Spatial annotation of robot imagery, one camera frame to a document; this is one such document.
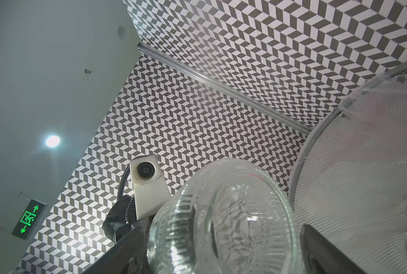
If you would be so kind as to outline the green exit sign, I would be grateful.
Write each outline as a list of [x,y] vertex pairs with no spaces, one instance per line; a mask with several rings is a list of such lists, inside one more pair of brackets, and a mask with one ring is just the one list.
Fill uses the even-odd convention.
[[33,199],[30,200],[26,209],[22,211],[11,234],[22,240],[27,240],[39,223],[40,217],[44,214],[46,208],[47,204]]

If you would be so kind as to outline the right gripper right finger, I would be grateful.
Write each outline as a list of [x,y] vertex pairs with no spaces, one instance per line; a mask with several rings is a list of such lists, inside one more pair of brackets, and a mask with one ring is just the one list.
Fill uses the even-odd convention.
[[302,226],[300,244],[307,274],[366,274],[309,224]]

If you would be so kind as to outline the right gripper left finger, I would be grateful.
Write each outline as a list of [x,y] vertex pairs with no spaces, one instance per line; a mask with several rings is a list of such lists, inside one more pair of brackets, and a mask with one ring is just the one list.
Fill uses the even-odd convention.
[[83,271],[83,274],[148,274],[144,229],[137,227]]

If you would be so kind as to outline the glass jar with beans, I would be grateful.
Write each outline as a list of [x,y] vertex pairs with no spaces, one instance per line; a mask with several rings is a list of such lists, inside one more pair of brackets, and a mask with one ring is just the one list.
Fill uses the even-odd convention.
[[147,244],[154,274],[300,274],[298,226],[271,176],[239,159],[194,174],[155,215]]

